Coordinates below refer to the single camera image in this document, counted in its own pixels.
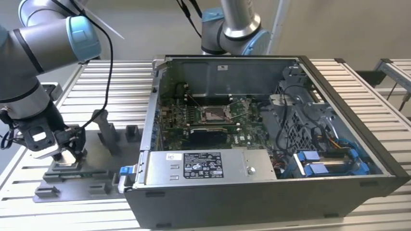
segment metal workbench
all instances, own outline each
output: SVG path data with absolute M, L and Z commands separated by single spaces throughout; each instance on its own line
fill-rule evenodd
M 354 112 L 411 174 L 411 123 L 347 64 L 313 60 Z M 92 61 L 75 71 L 58 107 L 70 124 L 83 124 L 104 101 L 110 62 Z M 152 81 L 150 61 L 115 62 L 108 120 L 116 127 L 144 124 Z M 88 129 L 98 129 L 91 124 Z M 51 164 L 20 148 L 0 176 L 0 228 L 12 230 L 139 230 L 126 199 L 35 204 L 32 196 Z M 411 230 L 411 182 L 390 196 L 370 199 L 345 218 L 239 225 L 206 230 Z
M 375 70 L 383 71 L 411 92 L 411 59 L 382 59 Z

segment circuit board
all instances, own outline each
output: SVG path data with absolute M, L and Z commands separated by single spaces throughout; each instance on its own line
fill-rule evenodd
M 227 105 L 163 102 L 162 130 L 166 150 L 272 149 L 258 103 L 231 98 Z

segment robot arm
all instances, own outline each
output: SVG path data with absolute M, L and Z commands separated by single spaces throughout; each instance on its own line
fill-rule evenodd
M 64 132 L 68 127 L 36 75 L 92 59 L 102 48 L 90 21 L 67 17 L 54 2 L 24 0 L 19 15 L 28 27 L 7 31 L 0 26 L 0 115 L 22 132 L 19 143 L 32 151 L 50 149 L 44 157 L 59 159 L 66 147 L 74 146 L 76 134 Z
M 203 52 L 263 54 L 270 33 L 260 26 L 251 0 L 222 0 L 222 6 L 203 14 Z M 64 124 L 36 75 L 102 52 L 92 24 L 86 17 L 74 17 L 76 13 L 72 0 L 23 0 L 19 17 L 26 27 L 7 31 L 0 26 L 0 119 L 11 127 L 10 135 L 19 129 L 18 142 L 32 151 L 43 150 L 39 158 L 55 160 L 66 150 L 74 156 L 82 152 L 86 135 Z
M 260 24 L 251 0 L 222 0 L 222 8 L 203 12 L 203 54 L 266 54 L 270 32 Z

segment yellow wire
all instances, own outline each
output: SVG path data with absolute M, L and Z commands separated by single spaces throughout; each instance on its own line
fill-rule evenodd
M 338 147 L 338 148 L 342 148 L 335 142 L 333 139 L 329 138 L 329 140 L 331 141 L 331 143 Z

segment power supply label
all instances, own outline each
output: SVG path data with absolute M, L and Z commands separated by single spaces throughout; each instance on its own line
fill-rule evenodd
M 223 178 L 222 153 L 184 153 L 184 178 Z

